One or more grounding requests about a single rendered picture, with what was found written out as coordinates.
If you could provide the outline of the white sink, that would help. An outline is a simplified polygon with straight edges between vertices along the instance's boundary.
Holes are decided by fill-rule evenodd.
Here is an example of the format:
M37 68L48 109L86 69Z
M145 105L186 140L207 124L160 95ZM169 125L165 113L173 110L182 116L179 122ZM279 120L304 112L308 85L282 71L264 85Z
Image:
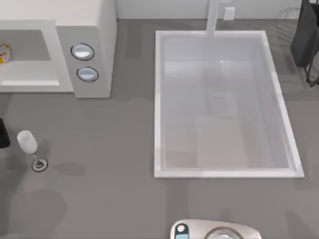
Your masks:
M155 35L155 178L304 178L266 32Z

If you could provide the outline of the round microwave knob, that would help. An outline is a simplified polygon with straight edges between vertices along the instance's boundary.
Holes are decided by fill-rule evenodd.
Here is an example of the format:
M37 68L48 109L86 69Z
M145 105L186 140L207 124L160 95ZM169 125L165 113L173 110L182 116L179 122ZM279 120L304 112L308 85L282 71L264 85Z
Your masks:
M76 72L77 77L83 82L94 82L99 78L99 73L92 67L80 68Z
M80 43L71 47L71 54L77 60L88 61L94 57L95 51L90 45Z

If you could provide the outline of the tall white tap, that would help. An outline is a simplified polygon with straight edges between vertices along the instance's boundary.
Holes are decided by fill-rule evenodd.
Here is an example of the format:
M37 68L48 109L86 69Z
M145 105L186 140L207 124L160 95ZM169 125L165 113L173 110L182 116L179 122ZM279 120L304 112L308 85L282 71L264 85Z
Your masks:
M209 38L214 37L218 13L221 4L231 3L233 0L208 0L208 14L206 22L206 36Z

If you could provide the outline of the white kitchen scale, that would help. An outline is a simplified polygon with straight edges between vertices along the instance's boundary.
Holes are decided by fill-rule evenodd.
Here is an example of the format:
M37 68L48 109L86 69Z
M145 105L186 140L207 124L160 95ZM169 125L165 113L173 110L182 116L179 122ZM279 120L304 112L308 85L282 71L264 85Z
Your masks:
M183 219L176 221L169 239L263 239L260 232L238 223Z

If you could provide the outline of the pale microwave oven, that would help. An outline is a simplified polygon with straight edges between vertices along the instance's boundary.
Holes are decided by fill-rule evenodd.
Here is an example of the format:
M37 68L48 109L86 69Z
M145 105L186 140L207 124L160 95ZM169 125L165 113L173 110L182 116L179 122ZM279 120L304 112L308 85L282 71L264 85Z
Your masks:
M11 45L0 64L0 93L73 93L77 98L111 94L117 40L114 0L0 0L0 42ZM71 47L90 45L95 55L80 61ZM92 67L94 82L77 70Z

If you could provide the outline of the clear wine glass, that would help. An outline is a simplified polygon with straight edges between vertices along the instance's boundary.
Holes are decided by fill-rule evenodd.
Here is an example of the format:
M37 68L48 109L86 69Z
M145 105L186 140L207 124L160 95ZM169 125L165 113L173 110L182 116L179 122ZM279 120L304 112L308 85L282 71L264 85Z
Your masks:
M22 151L25 154L33 156L32 170L38 173L46 170L48 168L48 161L37 155L38 143L31 131L22 130L17 134L16 138Z

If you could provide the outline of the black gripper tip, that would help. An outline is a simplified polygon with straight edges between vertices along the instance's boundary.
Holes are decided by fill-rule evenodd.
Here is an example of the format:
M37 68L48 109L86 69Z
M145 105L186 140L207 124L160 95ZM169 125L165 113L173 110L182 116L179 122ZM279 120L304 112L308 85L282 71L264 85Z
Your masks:
M10 139L3 122L3 119L0 118L0 149L7 148L10 146Z

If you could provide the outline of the black chair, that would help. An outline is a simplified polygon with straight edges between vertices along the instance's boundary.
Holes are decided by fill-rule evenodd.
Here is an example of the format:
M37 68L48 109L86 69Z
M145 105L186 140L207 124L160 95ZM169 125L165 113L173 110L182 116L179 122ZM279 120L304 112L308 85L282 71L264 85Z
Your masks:
M309 86L319 85L319 75L311 80L314 58L319 53L319 0L302 0L290 50L295 65L304 69Z

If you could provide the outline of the yellow and white box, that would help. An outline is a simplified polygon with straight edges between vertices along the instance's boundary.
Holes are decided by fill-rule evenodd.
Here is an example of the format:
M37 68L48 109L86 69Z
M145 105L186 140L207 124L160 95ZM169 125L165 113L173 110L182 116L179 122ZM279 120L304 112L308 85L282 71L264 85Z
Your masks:
M9 43L0 42L0 64L10 61L11 45Z

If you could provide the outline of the white wall socket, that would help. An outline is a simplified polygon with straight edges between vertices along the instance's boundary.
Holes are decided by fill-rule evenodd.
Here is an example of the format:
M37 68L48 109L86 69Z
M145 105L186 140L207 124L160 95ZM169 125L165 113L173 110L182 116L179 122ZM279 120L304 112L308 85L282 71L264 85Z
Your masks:
M235 7L228 6L224 9L224 17L223 20L234 20L235 18Z

